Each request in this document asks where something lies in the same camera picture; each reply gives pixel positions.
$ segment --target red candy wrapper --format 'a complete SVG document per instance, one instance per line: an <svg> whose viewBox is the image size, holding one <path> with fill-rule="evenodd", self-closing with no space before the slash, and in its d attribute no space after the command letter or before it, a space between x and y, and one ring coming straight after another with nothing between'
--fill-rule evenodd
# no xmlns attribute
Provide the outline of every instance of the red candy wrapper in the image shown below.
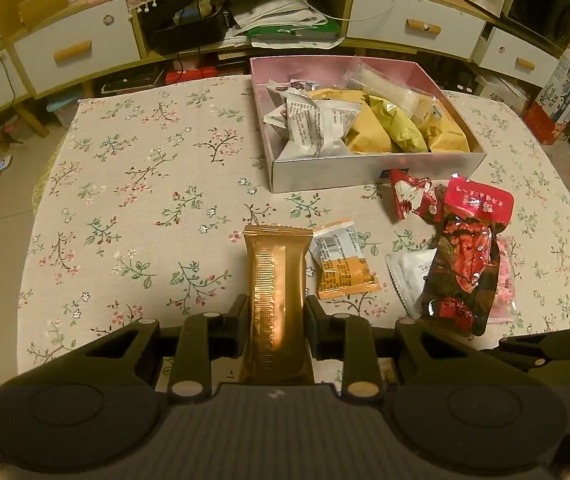
<svg viewBox="0 0 570 480"><path fill-rule="evenodd" d="M394 187L399 219L404 220L407 213L415 213L425 220L442 222L443 206L436 197L430 179L415 178L404 171L392 170L389 181Z"/></svg>
<svg viewBox="0 0 570 480"><path fill-rule="evenodd" d="M507 191L464 177L449 181L443 231L419 299L424 317L466 335L484 333L500 269L496 234L513 206Z"/></svg>

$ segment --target orange snack package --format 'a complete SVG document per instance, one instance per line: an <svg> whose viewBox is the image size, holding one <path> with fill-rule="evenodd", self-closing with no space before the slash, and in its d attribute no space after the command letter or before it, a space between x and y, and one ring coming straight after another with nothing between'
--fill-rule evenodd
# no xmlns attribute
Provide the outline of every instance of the orange snack package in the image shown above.
<svg viewBox="0 0 570 480"><path fill-rule="evenodd" d="M322 300L380 290L360 250L353 220L341 220L315 230L309 251L321 268L318 297Z"/></svg>

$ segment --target table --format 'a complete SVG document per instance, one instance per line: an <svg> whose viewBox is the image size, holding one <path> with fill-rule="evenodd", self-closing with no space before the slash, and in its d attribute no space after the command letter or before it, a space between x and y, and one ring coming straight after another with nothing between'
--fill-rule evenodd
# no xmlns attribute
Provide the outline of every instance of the table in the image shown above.
<svg viewBox="0 0 570 480"><path fill-rule="evenodd" d="M489 326L500 337L570 327L570 196L545 153L505 105L450 95L487 156L473 179L507 189L504 235L518 313ZM40 203L18 300L18 371L154 317L162 326L227 311L246 292L247 224L316 227L353 218L382 290L323 301L391 327L405 316L387 253L428 248L435 231L416 216L392 223L390 188L357 186L271 194L249 76L194 81L83 100ZM316 274L307 255L308 290ZM234 378L238 362L215 362ZM340 363L315 363L339 381Z"/></svg>

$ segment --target drawer handle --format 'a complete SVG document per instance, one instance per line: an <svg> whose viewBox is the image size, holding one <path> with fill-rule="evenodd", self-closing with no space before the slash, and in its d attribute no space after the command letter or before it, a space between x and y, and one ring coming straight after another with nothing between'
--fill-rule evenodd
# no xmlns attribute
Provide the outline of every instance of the drawer handle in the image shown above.
<svg viewBox="0 0 570 480"><path fill-rule="evenodd" d="M56 51L54 53L54 61L56 63L62 63L68 59L76 56L81 56L87 52L92 51L92 40L83 41L82 43L75 44L73 46L68 46L63 50Z"/></svg>
<svg viewBox="0 0 570 480"><path fill-rule="evenodd" d="M438 25L430 25L429 23L419 22L418 20L407 20L407 27L422 32L430 32L435 36L440 34L441 28Z"/></svg>
<svg viewBox="0 0 570 480"><path fill-rule="evenodd" d="M525 68L526 70L535 70L536 65L533 64L531 61L527 61L527 59L522 59L521 57L516 58L516 64Z"/></svg>

